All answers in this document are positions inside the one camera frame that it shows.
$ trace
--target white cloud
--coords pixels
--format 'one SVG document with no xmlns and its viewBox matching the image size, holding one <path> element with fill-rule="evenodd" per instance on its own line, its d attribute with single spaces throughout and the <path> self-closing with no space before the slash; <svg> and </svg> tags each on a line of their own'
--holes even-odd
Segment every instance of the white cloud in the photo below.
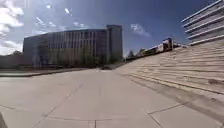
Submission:
<svg viewBox="0 0 224 128">
<path fill-rule="evenodd" d="M 44 30 L 33 30 L 32 35 L 41 35 L 41 34 L 46 34 L 48 33 L 47 31 Z"/>
<path fill-rule="evenodd" d="M 46 8 L 47 8 L 47 9 L 51 9 L 51 5 L 47 5 Z"/>
<path fill-rule="evenodd" d="M 0 43 L 0 55 L 8 55 L 14 51 L 22 51 L 22 44 L 13 41 L 2 41 Z"/>
<path fill-rule="evenodd" d="M 0 35 L 5 35 L 5 32 L 9 32 L 9 28 L 3 24 L 0 24 Z"/>
<path fill-rule="evenodd" d="M 69 12 L 69 10 L 67 9 L 67 8 L 65 8 L 65 12 L 67 13 L 67 14 L 69 14 L 70 12 Z"/>
<path fill-rule="evenodd" d="M 88 25 L 81 24 L 79 22 L 73 22 L 73 25 L 76 27 L 76 29 L 87 29 L 87 28 L 89 28 Z"/>
<path fill-rule="evenodd" d="M 59 26 L 59 30 L 65 31 L 66 30 L 66 26 Z"/>
<path fill-rule="evenodd" d="M 131 30 L 135 34 L 150 37 L 150 34 L 140 24 L 131 24 Z"/>
<path fill-rule="evenodd" d="M 38 23 L 39 23 L 39 24 L 41 24 L 41 25 L 45 25 L 44 22 L 43 22 L 39 17 L 36 17 L 36 19 L 38 20 Z"/>
<path fill-rule="evenodd" d="M 51 27 L 56 27 L 56 25 L 55 25 L 53 22 L 49 22 L 49 25 L 50 25 Z"/>
<path fill-rule="evenodd" d="M 13 1 L 7 0 L 2 1 L 3 5 L 0 7 L 0 33 L 5 35 L 6 32 L 9 32 L 9 27 L 21 27 L 21 23 L 17 16 L 24 15 L 22 8 L 14 6 Z"/>
</svg>

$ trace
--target concrete steps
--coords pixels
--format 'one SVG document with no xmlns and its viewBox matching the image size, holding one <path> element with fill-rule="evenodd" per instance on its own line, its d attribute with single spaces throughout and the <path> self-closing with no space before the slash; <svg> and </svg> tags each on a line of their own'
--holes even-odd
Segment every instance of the concrete steps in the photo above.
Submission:
<svg viewBox="0 0 224 128">
<path fill-rule="evenodd" d="M 224 98 L 224 41 L 179 48 L 124 67 L 125 75 Z"/>
<path fill-rule="evenodd" d="M 206 94 L 208 93 L 215 93 L 215 94 L 221 94 L 224 95 L 224 89 L 219 88 L 219 87 L 211 87 L 208 85 L 202 85 L 202 84 L 196 84 L 196 83 L 192 83 L 192 82 L 183 82 L 180 80 L 176 80 L 176 79 L 167 79 L 164 77 L 156 77 L 156 76 L 146 76 L 146 75 L 142 75 L 139 73 L 132 73 L 129 74 L 131 76 L 134 77 L 138 77 L 138 78 L 142 78 L 142 79 L 146 79 L 146 80 L 150 80 L 150 81 L 154 81 L 160 84 L 165 84 L 167 86 L 171 86 L 171 87 L 175 87 L 175 88 L 188 88 L 188 90 L 194 91 L 196 93 L 200 93 L 201 94 Z"/>
<path fill-rule="evenodd" d="M 198 83 L 198 84 L 206 84 L 210 86 L 220 86 L 224 89 L 224 78 L 214 77 L 214 76 L 192 76 L 187 74 L 176 74 L 176 73 L 152 73 L 147 71 L 138 71 L 136 73 L 142 73 L 145 75 L 154 75 L 154 76 L 162 76 L 171 79 L 178 79 L 182 81 Z"/>
</svg>

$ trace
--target modern building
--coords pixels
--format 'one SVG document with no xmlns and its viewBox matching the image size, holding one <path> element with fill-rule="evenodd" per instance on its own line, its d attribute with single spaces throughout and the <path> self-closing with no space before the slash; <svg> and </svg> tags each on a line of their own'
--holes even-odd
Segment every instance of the modern building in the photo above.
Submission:
<svg viewBox="0 0 224 128">
<path fill-rule="evenodd" d="M 52 32 L 24 39 L 25 63 L 33 66 L 84 66 L 122 59 L 122 27 Z"/>
<path fill-rule="evenodd" d="M 186 28 L 191 45 L 224 39 L 224 1 L 218 0 L 200 11 L 185 18 L 182 23 Z"/>
</svg>

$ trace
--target blue sky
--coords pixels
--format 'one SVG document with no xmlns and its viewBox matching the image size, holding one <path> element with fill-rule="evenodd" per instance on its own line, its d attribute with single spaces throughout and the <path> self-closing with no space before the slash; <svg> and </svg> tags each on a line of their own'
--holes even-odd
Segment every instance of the blue sky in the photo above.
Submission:
<svg viewBox="0 0 224 128">
<path fill-rule="evenodd" d="M 23 38 L 52 31 L 123 26 L 124 54 L 172 37 L 186 44 L 181 20 L 215 0 L 0 0 L 0 54 Z"/>
</svg>

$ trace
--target building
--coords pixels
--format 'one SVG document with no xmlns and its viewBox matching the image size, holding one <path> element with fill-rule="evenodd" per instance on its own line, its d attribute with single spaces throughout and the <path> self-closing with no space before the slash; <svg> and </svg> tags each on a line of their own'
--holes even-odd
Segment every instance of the building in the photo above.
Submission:
<svg viewBox="0 0 224 128">
<path fill-rule="evenodd" d="M 0 69 L 17 69 L 23 65 L 23 54 L 15 51 L 10 55 L 0 55 Z"/>
<path fill-rule="evenodd" d="M 122 27 L 52 32 L 24 39 L 27 65 L 101 65 L 122 59 Z"/>
<path fill-rule="evenodd" d="M 185 18 L 182 23 L 191 45 L 224 39 L 224 1 L 218 0 Z"/>
</svg>

